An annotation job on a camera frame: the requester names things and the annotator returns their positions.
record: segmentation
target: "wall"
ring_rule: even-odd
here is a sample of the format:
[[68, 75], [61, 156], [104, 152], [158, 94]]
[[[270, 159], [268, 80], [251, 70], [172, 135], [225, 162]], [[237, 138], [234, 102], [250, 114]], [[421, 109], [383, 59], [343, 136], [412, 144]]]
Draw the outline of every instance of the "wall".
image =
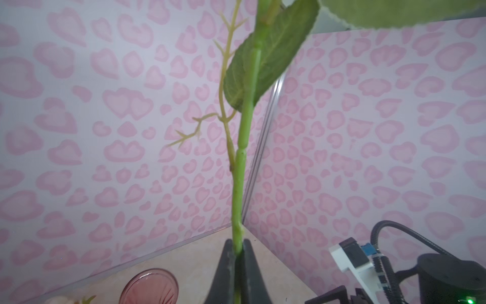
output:
[[[354, 288], [327, 249], [369, 242], [382, 219], [486, 266], [485, 25], [318, 34], [302, 46], [246, 225], [317, 294]], [[380, 236], [395, 269], [428, 251], [394, 229]], [[418, 303], [416, 279], [402, 288]]]
[[[216, 118], [224, 0], [0, 4], [0, 302], [22, 301], [229, 222]], [[244, 2], [235, 45], [250, 33]], [[250, 137], [258, 139], [256, 109]], [[231, 122], [236, 138], [237, 117]]]

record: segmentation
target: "metal corner strip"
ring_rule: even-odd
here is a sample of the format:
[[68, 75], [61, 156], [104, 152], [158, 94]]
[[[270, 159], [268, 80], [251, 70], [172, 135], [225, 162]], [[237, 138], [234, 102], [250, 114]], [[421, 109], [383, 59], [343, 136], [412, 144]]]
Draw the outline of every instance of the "metal corner strip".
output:
[[277, 109], [278, 99], [280, 98], [280, 92], [283, 87], [283, 82], [285, 80], [285, 72], [277, 79], [272, 87], [272, 93], [270, 95], [270, 100], [268, 101], [267, 110], [265, 112], [265, 117], [263, 119], [263, 126], [261, 128], [260, 137], [258, 139], [257, 150], [255, 151], [255, 157], [251, 162], [250, 176], [246, 182], [244, 195], [243, 195], [243, 224], [246, 220], [246, 215], [248, 212], [248, 207], [250, 206], [251, 195], [253, 194], [253, 189], [255, 188], [255, 183], [257, 181], [258, 169], [260, 167], [261, 159], [263, 156], [263, 150], [267, 142], [268, 133], [270, 132], [270, 126], [273, 121], [275, 111]]

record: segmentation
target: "thin branch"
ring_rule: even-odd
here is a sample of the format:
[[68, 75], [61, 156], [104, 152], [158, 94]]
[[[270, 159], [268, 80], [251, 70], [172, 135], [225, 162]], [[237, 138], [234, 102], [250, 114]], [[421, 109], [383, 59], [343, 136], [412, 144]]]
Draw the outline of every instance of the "thin branch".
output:
[[231, 42], [233, 40], [233, 34], [236, 30], [235, 24], [236, 24], [236, 18], [238, 17], [238, 11], [240, 9], [240, 4], [242, 0], [236, 0], [235, 3], [235, 8], [233, 10], [233, 16], [231, 17], [231, 25], [227, 26], [228, 28], [228, 38], [226, 40], [226, 49], [223, 51], [223, 48], [220, 48], [221, 53], [223, 54], [223, 62], [221, 65], [221, 77], [219, 81], [219, 91], [218, 91], [218, 97], [219, 97], [219, 107], [221, 109], [221, 118], [220, 120], [223, 122], [223, 125], [225, 127], [225, 134], [226, 134], [226, 145], [227, 145], [227, 150], [228, 150], [228, 158], [229, 158], [229, 169], [231, 172], [233, 172], [233, 168], [235, 167], [235, 148], [233, 144], [233, 140], [231, 138], [231, 134], [229, 132], [229, 126], [228, 126], [228, 121], [226, 117], [226, 111], [225, 111], [225, 104], [224, 104], [224, 99], [223, 99], [223, 81], [226, 76], [226, 69], [228, 68], [228, 61], [233, 55], [231, 52]]
[[237, 24], [235, 25], [234, 30], [238, 29], [240, 26], [242, 26], [242, 25], [243, 25], [245, 22], [247, 22], [247, 21], [248, 21], [248, 18], [245, 18], [245, 19], [243, 19], [242, 21], [240, 21], [239, 23], [237, 23]]
[[233, 110], [233, 113], [231, 113], [231, 115], [229, 117], [227, 117], [225, 120], [222, 117], [218, 117], [218, 118], [219, 118], [219, 120], [223, 124], [227, 124], [227, 123], [229, 123], [233, 119], [233, 117], [235, 117], [236, 112], [238, 112], [238, 111], [237, 110]]
[[231, 113], [231, 115], [228, 117], [228, 122], [230, 122], [233, 117], [235, 117], [235, 114], [236, 114], [237, 110], [233, 110], [233, 113]]
[[223, 47], [216, 41], [216, 39], [213, 39], [214, 44], [216, 44], [216, 47], [220, 50], [221, 55], [223, 55], [223, 58], [225, 56], [225, 51], [223, 50]]
[[179, 134], [179, 136], [181, 137], [180, 139], [176, 140], [175, 142], [173, 143], [170, 143], [168, 144], [167, 146], [170, 147], [170, 146], [173, 146], [173, 145], [176, 145], [176, 144], [179, 144], [179, 148], [182, 146], [182, 144], [189, 138], [191, 137], [194, 137], [196, 135], [199, 136], [199, 130], [201, 129], [201, 123], [210, 118], [210, 117], [213, 117], [213, 116], [218, 116], [218, 113], [214, 112], [214, 113], [209, 113], [209, 114], [206, 114], [204, 115], [203, 117], [193, 117], [192, 119], [194, 119], [195, 121], [197, 121], [197, 127], [196, 129], [194, 130], [193, 133], [191, 134], [184, 134], [183, 132], [179, 131], [179, 130], [176, 130], [177, 134]]
[[228, 31], [230, 31], [231, 25], [229, 24], [228, 20], [226, 20], [226, 17], [223, 15], [223, 12], [220, 12], [219, 16], [221, 16], [221, 19], [223, 19], [223, 22], [225, 23], [226, 28], [228, 29]]

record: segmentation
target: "green leaf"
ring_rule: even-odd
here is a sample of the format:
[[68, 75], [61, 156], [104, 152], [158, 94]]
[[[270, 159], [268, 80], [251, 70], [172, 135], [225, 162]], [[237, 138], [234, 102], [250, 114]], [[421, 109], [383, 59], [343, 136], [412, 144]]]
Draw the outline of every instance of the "green leaf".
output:
[[[290, 65], [300, 45], [314, 26], [318, 13], [317, 0], [296, 0], [270, 25], [261, 51], [255, 105]], [[239, 112], [241, 112], [243, 104], [245, 67], [248, 66], [252, 47], [253, 33], [236, 50], [223, 82], [226, 100]]]
[[358, 28], [397, 28], [440, 21], [485, 5], [486, 0], [320, 0]]

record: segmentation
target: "beige floor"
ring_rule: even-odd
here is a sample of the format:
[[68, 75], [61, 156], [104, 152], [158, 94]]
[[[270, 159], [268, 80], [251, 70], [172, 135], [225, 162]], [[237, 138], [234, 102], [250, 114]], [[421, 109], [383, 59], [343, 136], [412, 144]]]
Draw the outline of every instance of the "beige floor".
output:
[[[97, 295], [92, 304], [116, 304], [126, 283], [149, 268], [164, 268], [174, 274], [179, 283], [177, 304], [201, 304], [212, 282], [221, 250], [231, 228], [226, 228], [197, 241], [181, 246], [153, 259], [119, 271], [96, 283], [66, 294], [73, 299]], [[277, 259], [248, 230], [265, 285], [274, 304], [303, 304], [316, 296], [293, 272]]]

